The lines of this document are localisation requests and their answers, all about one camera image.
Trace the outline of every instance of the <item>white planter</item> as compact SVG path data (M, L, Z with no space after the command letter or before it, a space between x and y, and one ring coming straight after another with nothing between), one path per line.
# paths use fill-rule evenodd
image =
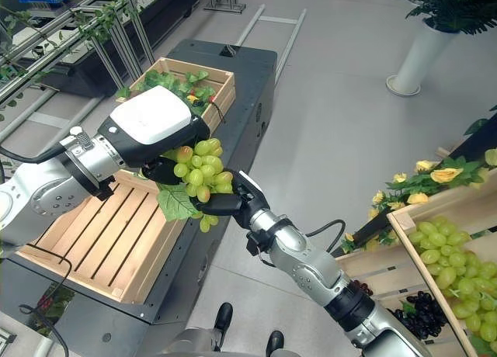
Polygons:
M401 96L417 95L429 68L457 34L433 29L423 20L423 28L415 38L398 74L387 78L388 90Z

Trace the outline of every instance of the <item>yellow flower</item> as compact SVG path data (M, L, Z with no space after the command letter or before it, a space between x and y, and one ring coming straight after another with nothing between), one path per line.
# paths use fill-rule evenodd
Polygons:
M429 171L436 166L436 161L417 161L416 172Z
M488 165L497 165L497 148L485 152L485 161Z
M405 207L405 204L403 202L391 202L387 204L393 210L400 210L402 207Z
M394 175L394 182L404 182L407 180L407 175L405 173L396 173Z
M381 190L378 190L376 195L373 197L373 203L374 204L380 203L384 197L385 197L385 194Z
M462 168L445 168L445 169L437 169L430 173L430 177L434 182L442 183L442 182L450 182L456 178L463 171Z
M424 192L417 192L416 194L411 194L407 199L407 203L416 204L416 203L426 203L428 202L428 196Z
M478 176L483 179L483 182L472 182L471 184L469 184L471 188L480 189L481 184L488 181L488 168L478 169Z
M368 221L371 221L379 213L380 213L380 211L377 208L371 208L370 211L367 213Z

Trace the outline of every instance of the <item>wooden crate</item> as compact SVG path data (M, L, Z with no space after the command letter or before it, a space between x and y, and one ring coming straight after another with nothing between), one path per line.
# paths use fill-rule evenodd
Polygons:
M447 190L430 197L426 204L407 206L388 215L388 219L408 255L447 315L447 319L464 349L464 352L459 355L465 353L470 357L477 357L476 351L464 332L464 322L460 322L454 316L449 303L443 297L433 277L408 239L408 235L415 231L415 225L418 222L439 215L454 222L461 230L465 230L469 234L497 226L497 169L490 172L489 180L481 186L480 190L467 186ZM474 251L481 259L497 262L495 247L497 247L497 234L480 237L465 244L466 249Z
M185 81L185 74L187 72L197 74L200 70L206 71L209 73L209 76L202 80L199 83L199 86L210 86L216 91L214 103L219 107L222 115L225 115L228 112L231 104L235 101L235 74L232 72L163 57L159 58L147 71L150 70L172 73L179 78L180 81ZM140 76L140 78L130 86L131 91L133 91L139 82L145 80L145 74ZM117 101L125 102L126 99L119 98ZM212 104L203 112L202 119L209 126L211 133L214 132L221 122L219 112Z
M367 283L373 298L392 310L402 309L401 301L422 290L429 292L425 280L413 265L404 246L379 248L377 251L358 251L340 256L337 262L352 278ZM438 338L429 337L426 347L433 357L455 357L464 355L449 324L445 325Z
M165 220L152 181L119 171L111 188L113 196L86 199L33 244L71 261L69 280L121 303L143 303L186 221ZM61 276L68 269L35 248L18 254Z

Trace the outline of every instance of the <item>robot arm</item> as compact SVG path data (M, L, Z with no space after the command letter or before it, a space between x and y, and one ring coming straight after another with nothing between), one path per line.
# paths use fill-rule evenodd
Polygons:
M247 249L266 252L316 303L338 322L366 357L429 357L421 343L379 303L369 298L325 250L316 248L286 216L271 212L261 189L244 172L234 173L234 195L197 203L209 214L233 215L249 230Z
M36 239L86 197L111 196L109 184L121 168L143 167L144 174L167 182L172 167L159 155L209 135L202 119L160 86L119 105L93 138L81 127L72 128L61 141L65 152L40 164L21 165L0 185L0 257Z

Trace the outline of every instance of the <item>green grape bunch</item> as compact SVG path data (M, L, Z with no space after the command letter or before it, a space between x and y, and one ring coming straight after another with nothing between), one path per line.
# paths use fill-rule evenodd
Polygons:
M409 240L447 298L457 319L497 353L497 264L482 261L463 244L472 238L447 218L417 224Z
M224 171L224 165L219 158L223 154L221 142L217 138L202 140L194 148L181 146L164 154L167 158L176 161L174 174L180 177L185 185L186 194L207 203L215 193L232 194L231 180L233 175ZM200 220L200 230L208 232L210 226L219 222L217 216L197 213L192 216Z

